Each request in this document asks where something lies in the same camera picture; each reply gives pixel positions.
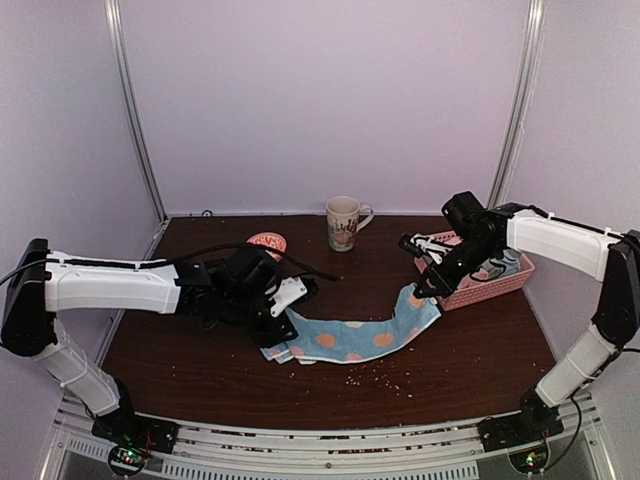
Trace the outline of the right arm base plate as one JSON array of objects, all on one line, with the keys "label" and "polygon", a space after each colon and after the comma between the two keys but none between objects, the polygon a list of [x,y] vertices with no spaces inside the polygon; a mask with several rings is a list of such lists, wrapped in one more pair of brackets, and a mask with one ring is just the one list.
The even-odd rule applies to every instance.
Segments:
[{"label": "right arm base plate", "polygon": [[561,420],[552,417],[541,424],[528,424],[521,412],[502,417],[486,417],[477,424],[478,434],[485,452],[510,449],[543,437],[564,432]]}]

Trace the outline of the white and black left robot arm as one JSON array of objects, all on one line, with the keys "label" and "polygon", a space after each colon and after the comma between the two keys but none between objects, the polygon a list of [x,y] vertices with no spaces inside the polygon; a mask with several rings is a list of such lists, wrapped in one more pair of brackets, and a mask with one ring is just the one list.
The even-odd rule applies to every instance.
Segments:
[{"label": "white and black left robot arm", "polygon": [[302,265],[282,273],[285,253],[251,243],[227,245],[231,256],[204,261],[200,253],[152,261],[74,257],[32,240],[6,288],[1,345],[41,363],[78,397],[95,423],[123,444],[145,432],[127,387],[90,362],[58,320],[61,311],[114,309],[192,316],[204,328],[219,322],[244,329],[260,348],[298,333],[287,308],[316,295],[321,273]]}]

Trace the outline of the blue patterned cloth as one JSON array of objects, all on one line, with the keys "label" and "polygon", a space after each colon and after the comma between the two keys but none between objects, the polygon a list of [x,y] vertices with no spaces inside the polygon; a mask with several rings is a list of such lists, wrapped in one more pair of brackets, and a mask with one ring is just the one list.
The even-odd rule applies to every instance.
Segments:
[{"label": "blue patterned cloth", "polygon": [[437,302],[415,297],[414,289],[413,284],[403,287],[392,316],[382,321],[315,320],[288,309],[286,314],[298,336],[263,348],[261,353],[268,361],[284,364],[295,360],[301,365],[358,364],[392,354],[441,317]]}]

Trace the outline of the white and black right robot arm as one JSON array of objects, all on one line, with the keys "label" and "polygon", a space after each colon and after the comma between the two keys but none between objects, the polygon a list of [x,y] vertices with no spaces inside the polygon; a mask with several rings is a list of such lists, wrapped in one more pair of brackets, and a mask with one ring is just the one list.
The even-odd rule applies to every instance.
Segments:
[{"label": "white and black right robot arm", "polygon": [[451,197],[442,213],[460,241],[421,272],[418,298],[452,296],[462,280],[507,251],[573,271],[595,299],[586,330],[522,397],[512,430],[535,440],[559,405],[595,381],[639,330],[639,233],[587,226],[533,205],[487,208],[470,191]]}]

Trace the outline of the large pink towel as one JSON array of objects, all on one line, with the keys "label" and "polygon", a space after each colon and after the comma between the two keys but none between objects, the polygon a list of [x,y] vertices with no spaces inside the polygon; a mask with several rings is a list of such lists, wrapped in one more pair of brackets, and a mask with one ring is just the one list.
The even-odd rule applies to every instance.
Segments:
[{"label": "large pink towel", "polygon": [[476,282],[487,282],[491,280],[490,272],[480,268],[478,271],[471,273],[469,278]]}]

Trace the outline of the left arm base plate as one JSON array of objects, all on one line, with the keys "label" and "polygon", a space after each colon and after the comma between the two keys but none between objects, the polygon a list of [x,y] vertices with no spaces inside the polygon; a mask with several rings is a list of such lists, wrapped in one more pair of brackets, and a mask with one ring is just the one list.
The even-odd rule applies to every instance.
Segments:
[{"label": "left arm base plate", "polygon": [[179,431],[177,423],[140,415],[136,416],[136,422],[137,426],[133,433],[116,435],[96,420],[92,425],[91,433],[93,436],[110,440],[119,446],[146,453],[171,454],[174,451]]}]

